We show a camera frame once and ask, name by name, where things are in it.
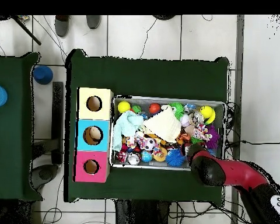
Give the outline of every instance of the gray bin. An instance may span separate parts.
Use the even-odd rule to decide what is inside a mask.
[[[131,96],[131,98],[124,98],[121,96],[113,97],[113,106],[114,106],[114,121],[111,123],[111,137],[110,137],[110,155],[109,162],[114,167],[129,167],[129,168],[143,168],[143,169],[165,169],[165,170],[191,170],[187,161],[185,161],[181,167],[170,167],[166,162],[157,162],[156,160],[152,160],[149,163],[142,162],[138,165],[130,165],[128,163],[120,163],[117,159],[115,159],[115,151],[112,150],[113,145],[113,127],[114,122],[119,118],[120,113],[117,110],[117,106],[121,101],[127,101],[131,106],[139,105],[141,106],[142,111],[144,111],[148,117],[149,115],[149,106],[151,103],[158,103],[160,105],[169,104],[172,102],[179,102],[181,104],[195,104],[197,107],[201,107],[204,105],[208,105],[213,107],[216,112],[216,118],[213,121],[213,125],[220,135],[219,145],[216,151],[217,158],[223,158],[224,148],[225,148],[225,122],[226,122],[226,104],[224,102],[219,101],[205,101],[205,100],[182,100],[182,99],[168,99],[168,98],[154,98],[154,97],[141,97],[141,96]]]

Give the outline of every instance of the green table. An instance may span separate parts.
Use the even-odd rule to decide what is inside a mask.
[[[226,102],[226,58],[215,62],[86,58],[82,50],[73,50],[66,59],[66,68],[66,201],[75,198],[197,200],[212,201],[221,206],[222,187],[205,187],[190,171],[111,167],[103,184],[73,182],[72,171],[77,87],[111,89],[115,95]]]
[[[41,200],[29,183],[32,160],[31,69],[38,53],[0,57],[0,85],[8,101],[0,107],[0,198]]]

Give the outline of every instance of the light blue cloth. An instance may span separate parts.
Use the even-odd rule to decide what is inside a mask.
[[[113,147],[112,150],[120,151],[122,147],[122,137],[132,137],[137,129],[143,124],[143,116],[137,115],[132,111],[125,111],[116,121],[113,128]]]

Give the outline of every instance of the shoe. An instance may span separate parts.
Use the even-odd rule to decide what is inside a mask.
[[[55,16],[55,31],[59,37],[64,37],[68,33],[68,19],[69,16]]]
[[[101,19],[102,19],[101,16],[86,15],[87,25],[89,26],[90,29],[96,29],[99,26]]]

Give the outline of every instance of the shape sorter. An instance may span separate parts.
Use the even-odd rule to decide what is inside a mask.
[[[77,88],[73,181],[106,182],[109,174],[110,89]]]

